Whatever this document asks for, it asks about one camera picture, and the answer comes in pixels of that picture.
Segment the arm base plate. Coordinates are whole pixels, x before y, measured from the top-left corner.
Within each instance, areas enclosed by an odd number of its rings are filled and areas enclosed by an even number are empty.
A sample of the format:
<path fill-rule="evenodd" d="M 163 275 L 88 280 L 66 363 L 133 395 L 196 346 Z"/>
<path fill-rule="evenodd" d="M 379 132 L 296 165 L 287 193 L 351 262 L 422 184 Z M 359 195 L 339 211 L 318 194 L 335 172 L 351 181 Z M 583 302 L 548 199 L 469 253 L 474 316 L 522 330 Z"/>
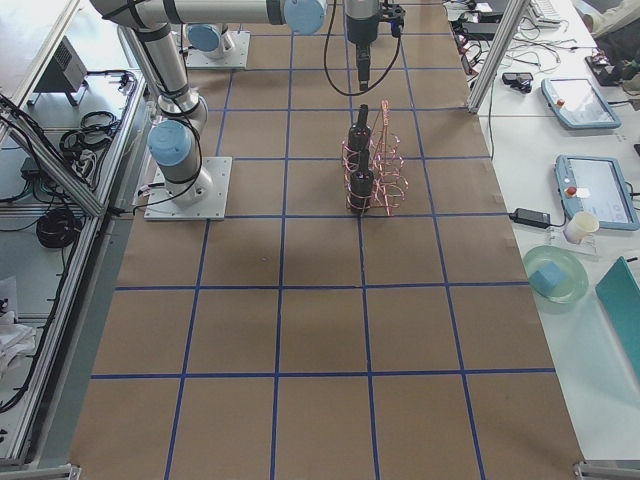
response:
<path fill-rule="evenodd" d="M 229 70 L 247 66 L 248 31 L 220 33 L 211 25 L 194 25 L 188 30 L 187 38 L 190 42 L 186 60 L 189 69 Z"/>
<path fill-rule="evenodd" d="M 150 221 L 223 220 L 231 170 L 231 157 L 205 157 L 195 184 L 179 195 L 188 183 L 181 188 L 169 183 L 166 188 L 164 175 L 156 168 L 153 181 L 160 182 L 161 186 L 151 190 L 144 218 Z"/>

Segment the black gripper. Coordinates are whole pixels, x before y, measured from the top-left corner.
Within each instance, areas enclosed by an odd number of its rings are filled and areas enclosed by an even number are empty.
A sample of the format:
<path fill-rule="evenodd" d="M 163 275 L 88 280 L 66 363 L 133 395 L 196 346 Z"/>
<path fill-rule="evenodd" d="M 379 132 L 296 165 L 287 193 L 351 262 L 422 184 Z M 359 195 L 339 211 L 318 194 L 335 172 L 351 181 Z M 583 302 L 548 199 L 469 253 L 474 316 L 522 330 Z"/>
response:
<path fill-rule="evenodd" d="M 381 18 L 380 2 L 377 0 L 346 0 L 345 15 L 347 38 L 356 45 L 356 66 L 360 91 L 367 91 L 370 82 L 371 53 L 368 44 L 378 36 Z"/>

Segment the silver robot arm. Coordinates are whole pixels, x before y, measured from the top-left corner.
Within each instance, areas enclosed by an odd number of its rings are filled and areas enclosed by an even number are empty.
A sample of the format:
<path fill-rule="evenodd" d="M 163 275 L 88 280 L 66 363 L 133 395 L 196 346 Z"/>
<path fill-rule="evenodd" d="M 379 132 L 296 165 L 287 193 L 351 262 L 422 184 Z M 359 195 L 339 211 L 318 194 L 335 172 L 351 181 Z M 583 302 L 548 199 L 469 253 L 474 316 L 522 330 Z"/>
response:
<path fill-rule="evenodd" d="M 218 60 L 229 55 L 234 43 L 226 26 L 213 24 L 189 24 L 187 38 L 190 45 L 208 58 Z"/>
<path fill-rule="evenodd" d="M 324 24 L 324 1 L 95 1 L 105 21 L 128 33 L 145 79 L 157 90 L 161 121 L 151 128 L 147 147 L 164 178 L 161 205 L 188 208 L 207 201 L 214 190 L 205 165 L 201 136 L 207 123 L 205 99 L 191 87 L 186 61 L 172 36 L 174 27 L 215 29 L 228 23 L 285 25 L 302 35 Z"/>

